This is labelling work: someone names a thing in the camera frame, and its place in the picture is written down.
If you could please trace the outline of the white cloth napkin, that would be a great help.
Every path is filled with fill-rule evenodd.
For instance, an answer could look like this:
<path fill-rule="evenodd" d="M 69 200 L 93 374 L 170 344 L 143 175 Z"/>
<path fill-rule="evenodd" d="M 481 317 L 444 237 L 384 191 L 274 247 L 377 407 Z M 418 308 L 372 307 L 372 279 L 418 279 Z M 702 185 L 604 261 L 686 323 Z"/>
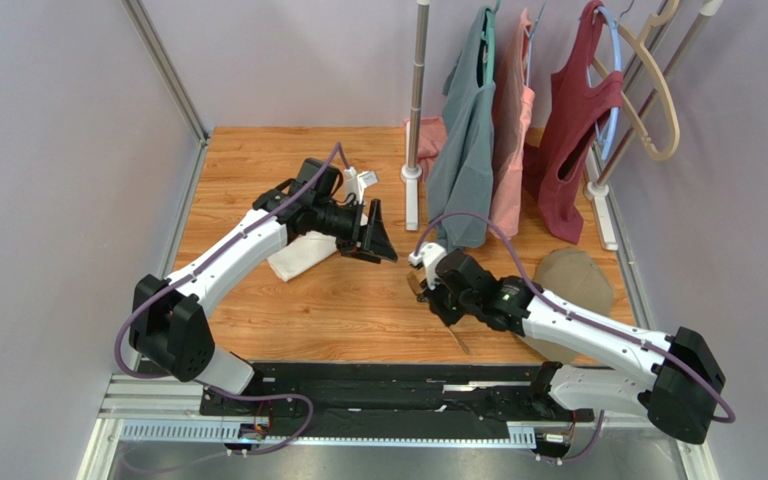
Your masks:
<path fill-rule="evenodd" d="M 271 255 L 268 265 L 282 281 L 300 276 L 337 252 L 336 238 L 319 232 L 300 235 Z"/>

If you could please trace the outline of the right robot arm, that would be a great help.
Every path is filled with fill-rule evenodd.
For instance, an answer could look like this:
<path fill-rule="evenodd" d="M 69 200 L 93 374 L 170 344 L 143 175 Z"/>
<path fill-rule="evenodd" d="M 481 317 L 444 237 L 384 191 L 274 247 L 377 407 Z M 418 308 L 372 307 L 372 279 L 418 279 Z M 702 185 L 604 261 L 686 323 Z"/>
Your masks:
<path fill-rule="evenodd" d="M 555 343 L 597 361 L 549 361 L 533 388 L 565 410 L 605 410 L 647 419 L 662 433 L 702 444 L 711 425 L 735 414 L 721 393 L 726 376 L 705 338 L 617 322 L 521 276 L 495 277 L 462 251 L 425 243 L 409 256 L 416 297 L 450 327 L 471 316 L 521 339 Z"/>

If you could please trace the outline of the gold fork green handle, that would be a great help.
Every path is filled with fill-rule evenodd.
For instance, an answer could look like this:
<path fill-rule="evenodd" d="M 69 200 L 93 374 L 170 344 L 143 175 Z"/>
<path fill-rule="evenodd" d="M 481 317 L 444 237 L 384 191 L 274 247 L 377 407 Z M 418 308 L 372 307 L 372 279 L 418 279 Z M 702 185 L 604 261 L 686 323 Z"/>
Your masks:
<path fill-rule="evenodd" d="M 424 296 L 424 275 L 419 270 L 410 270 L 406 276 L 407 283 L 417 298 Z"/>

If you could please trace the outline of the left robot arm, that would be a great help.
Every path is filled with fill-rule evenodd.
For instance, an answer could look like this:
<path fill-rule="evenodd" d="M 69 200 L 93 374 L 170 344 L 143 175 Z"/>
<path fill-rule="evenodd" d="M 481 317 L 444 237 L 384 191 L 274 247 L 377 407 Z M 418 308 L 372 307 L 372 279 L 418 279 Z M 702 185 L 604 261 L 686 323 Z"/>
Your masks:
<path fill-rule="evenodd" d="M 338 202 L 333 193 L 340 176 L 326 161 L 305 159 L 296 177 L 260 195 L 240 223 L 194 262 L 164 279 L 143 277 L 121 340 L 180 382 L 243 393 L 255 369 L 216 345 L 209 318 L 252 270 L 309 233 L 332 237 L 344 257 L 398 259 L 380 200 Z"/>

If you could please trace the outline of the gold utensil dark handle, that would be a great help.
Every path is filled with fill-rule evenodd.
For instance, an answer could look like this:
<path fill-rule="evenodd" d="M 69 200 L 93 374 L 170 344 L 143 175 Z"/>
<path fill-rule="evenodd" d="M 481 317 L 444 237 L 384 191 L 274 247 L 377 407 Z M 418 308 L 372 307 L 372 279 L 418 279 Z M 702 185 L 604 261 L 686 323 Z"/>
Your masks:
<path fill-rule="evenodd" d="M 447 330 L 448 330 L 449 334 L 451 335 L 451 337 L 455 340 L 455 342 L 457 343 L 459 348 L 462 350 L 462 352 L 465 355 L 470 356 L 471 355 L 471 350 L 470 350 L 469 346 L 465 343 L 465 341 L 461 338 L 461 336 L 454 330 L 454 328 L 449 326 L 447 328 Z"/>

